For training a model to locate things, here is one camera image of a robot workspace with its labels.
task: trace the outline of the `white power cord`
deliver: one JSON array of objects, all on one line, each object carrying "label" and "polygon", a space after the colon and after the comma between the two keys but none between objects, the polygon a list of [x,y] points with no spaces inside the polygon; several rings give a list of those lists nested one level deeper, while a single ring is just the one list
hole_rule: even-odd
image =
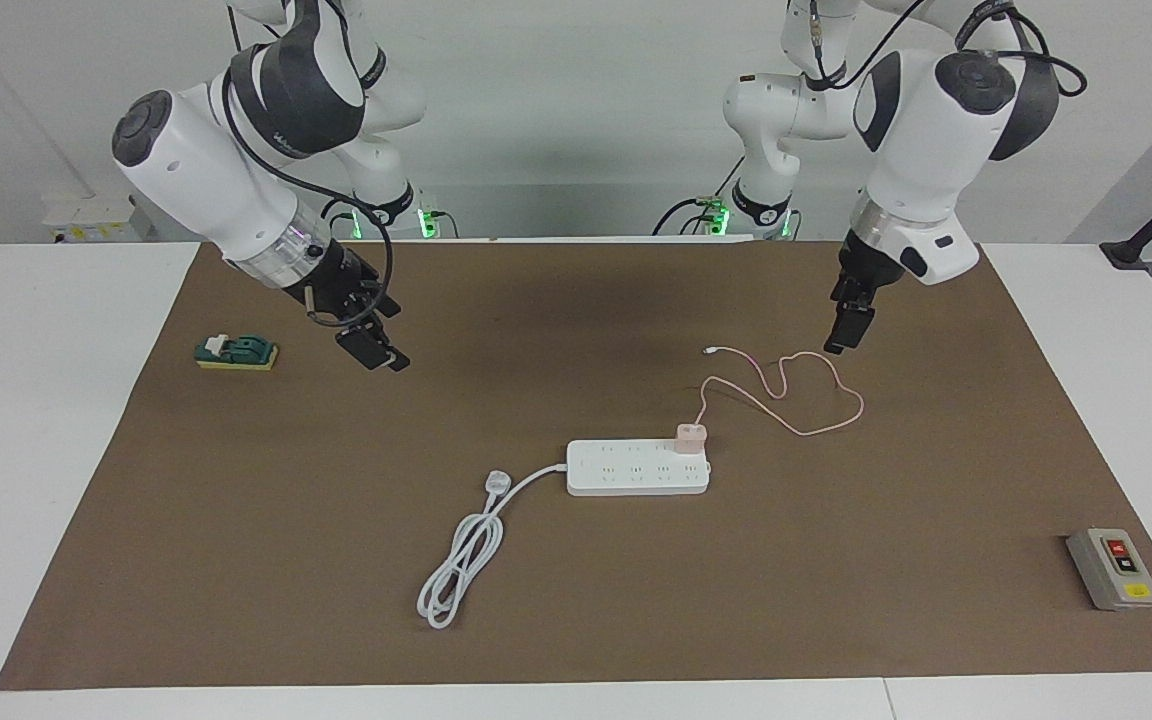
[{"label": "white power cord", "polygon": [[483,511],[467,515],[452,537],[452,552],[447,560],[438,566],[433,575],[425,579],[425,588],[416,598],[416,612],[429,621],[430,628],[442,630],[456,620],[465,593],[470,592],[470,583],[482,573],[492,556],[500,548],[505,538],[505,523],[500,521],[500,511],[516,497],[522,488],[550,473],[566,473],[567,465],[550,465],[536,470],[518,486],[510,490],[509,475],[493,470],[486,482],[488,501]]}]

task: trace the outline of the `pink charging cable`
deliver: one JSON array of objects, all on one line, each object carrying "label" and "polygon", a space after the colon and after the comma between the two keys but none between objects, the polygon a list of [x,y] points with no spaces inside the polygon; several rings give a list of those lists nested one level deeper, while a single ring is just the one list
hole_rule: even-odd
[{"label": "pink charging cable", "polygon": [[772,418],[774,420],[776,420],[776,423],[780,423],[780,424],[785,425],[785,429],[790,430],[791,433],[794,433],[794,434],[796,434],[798,437],[812,437],[812,435],[818,435],[818,434],[832,432],[832,430],[846,429],[847,425],[850,425],[850,424],[855,423],[856,420],[858,420],[861,418],[861,416],[864,415],[864,412],[865,412],[865,399],[858,392],[856,392],[856,391],[851,389],[850,387],[847,387],[844,384],[842,384],[842,378],[838,377],[838,369],[835,366],[833,366],[832,361],[828,359],[828,357],[826,357],[824,355],[819,355],[817,353],[799,353],[797,355],[791,355],[791,356],[788,356],[788,357],[781,357],[781,359],[779,359],[776,362],[776,365],[778,365],[778,367],[781,369],[781,384],[785,387],[785,389],[782,389],[781,392],[776,393],[776,392],[772,391],[772,387],[767,382],[767,376],[763,373],[763,367],[759,366],[758,361],[755,359],[755,357],[751,357],[748,353],[742,353],[741,350],[736,350],[736,348],[733,348],[733,347],[707,347],[707,348],[705,348],[705,355],[713,355],[713,354],[717,354],[717,353],[733,353],[733,354],[740,355],[741,357],[744,357],[745,361],[749,361],[749,364],[753,365],[756,372],[758,372],[758,377],[759,377],[760,381],[763,381],[763,388],[767,392],[767,395],[770,397],[772,397],[772,400],[785,400],[786,396],[788,396],[788,393],[790,393],[790,381],[788,381],[788,378],[785,374],[785,364],[786,363],[793,363],[793,361],[796,361],[799,357],[814,357],[816,359],[821,361],[824,364],[826,364],[826,365],[829,366],[829,372],[833,373],[833,386],[835,386],[836,388],[839,388],[842,392],[847,393],[847,395],[856,397],[856,401],[861,402],[861,407],[858,407],[858,409],[856,409],[856,414],[852,415],[851,419],[849,419],[849,420],[842,420],[842,423],[839,423],[838,425],[829,425],[827,429],[810,430],[810,432],[804,432],[804,430],[796,429],[796,427],[794,427],[794,425],[788,424],[787,420],[785,420],[783,418],[781,418],[780,415],[773,414],[773,411],[767,406],[764,406],[758,400],[758,397],[755,397],[753,395],[750,395],[749,392],[745,392],[745,388],[742,388],[742,387],[737,386],[737,384],[735,384],[735,382],[728,381],[728,379],[719,378],[717,376],[710,376],[708,378],[705,378],[705,382],[700,384],[700,414],[696,415],[695,425],[700,425],[700,419],[704,419],[705,410],[708,410],[708,401],[705,397],[705,389],[708,388],[708,385],[711,382],[723,384],[723,386],[730,387],[730,388],[735,389],[736,392],[741,393],[742,396],[745,396],[746,400],[749,400],[750,402],[753,402],[753,404],[758,406],[759,409],[763,410],[765,414],[771,415]]}]

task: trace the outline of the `power strip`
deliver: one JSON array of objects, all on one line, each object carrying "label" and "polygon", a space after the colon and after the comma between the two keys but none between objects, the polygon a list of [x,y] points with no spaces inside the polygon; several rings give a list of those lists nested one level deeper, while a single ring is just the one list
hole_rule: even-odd
[{"label": "power strip", "polygon": [[705,452],[675,452],[673,439],[579,439],[567,446],[567,492],[576,497],[699,495]]}]

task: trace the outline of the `brown table mat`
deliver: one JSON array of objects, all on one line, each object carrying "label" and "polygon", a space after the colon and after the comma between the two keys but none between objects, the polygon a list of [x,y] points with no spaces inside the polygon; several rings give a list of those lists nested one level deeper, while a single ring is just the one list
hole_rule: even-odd
[{"label": "brown table mat", "polygon": [[[0,689],[1152,670],[1152,611],[1093,611],[1060,536],[1126,528],[1151,570],[1152,541],[987,263],[879,295],[840,361],[861,423],[799,439],[715,394],[706,495],[543,479],[453,629],[416,615],[488,470],[669,437],[708,373],[755,387],[705,346],[818,348],[836,250],[403,245],[414,364],[371,374],[205,247]],[[275,340],[274,372],[197,369],[219,332]],[[850,415],[823,366],[791,382],[793,420]]]}]

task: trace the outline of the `white table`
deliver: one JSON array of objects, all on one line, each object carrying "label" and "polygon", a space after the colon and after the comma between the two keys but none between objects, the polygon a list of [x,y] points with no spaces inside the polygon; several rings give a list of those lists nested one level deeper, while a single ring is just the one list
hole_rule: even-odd
[{"label": "white table", "polygon": [[[195,251],[0,247],[0,667]],[[1152,533],[1151,279],[1112,270],[1093,247],[987,252]],[[1140,720],[1152,717],[1152,674],[0,694],[3,719],[448,714]]]}]

